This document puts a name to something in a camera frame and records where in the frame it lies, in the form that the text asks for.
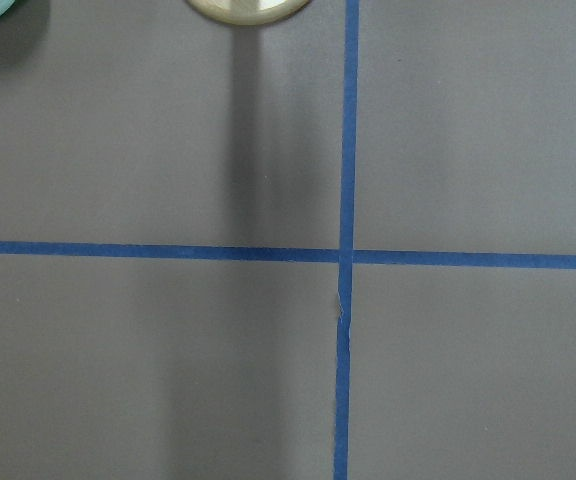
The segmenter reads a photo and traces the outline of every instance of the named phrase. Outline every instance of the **blue line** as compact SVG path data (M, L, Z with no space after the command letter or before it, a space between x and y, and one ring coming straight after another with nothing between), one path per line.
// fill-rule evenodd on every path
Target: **blue line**
M355 263L576 270L576 255L356 250Z
M348 478L350 414L350 324L355 229L355 156L357 150L357 75L359 67L359 0L346 0L344 117L339 225L339 303L337 382L335 389L334 480Z
M339 258L337 250L325 249L49 242L0 242L0 254L311 263L337 263Z

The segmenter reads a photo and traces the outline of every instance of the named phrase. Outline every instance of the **gray surface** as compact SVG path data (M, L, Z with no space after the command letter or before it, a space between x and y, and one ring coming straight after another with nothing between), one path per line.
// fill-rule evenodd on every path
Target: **gray surface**
M0 257L0 480L331 478L336 278Z
M336 247L343 11L26 0L0 21L0 239Z
M576 479L576 272L356 273L350 480Z
M358 247L576 253L576 1L361 5Z

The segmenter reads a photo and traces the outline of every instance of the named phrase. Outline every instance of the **horizontal blue line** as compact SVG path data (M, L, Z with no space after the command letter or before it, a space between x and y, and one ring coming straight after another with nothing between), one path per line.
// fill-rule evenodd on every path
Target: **horizontal blue line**
M337 250L97 243L0 242L0 255L337 263Z
M530 253L396 252L356 250L355 263L365 265L434 265L453 267L546 268L576 270L576 255Z

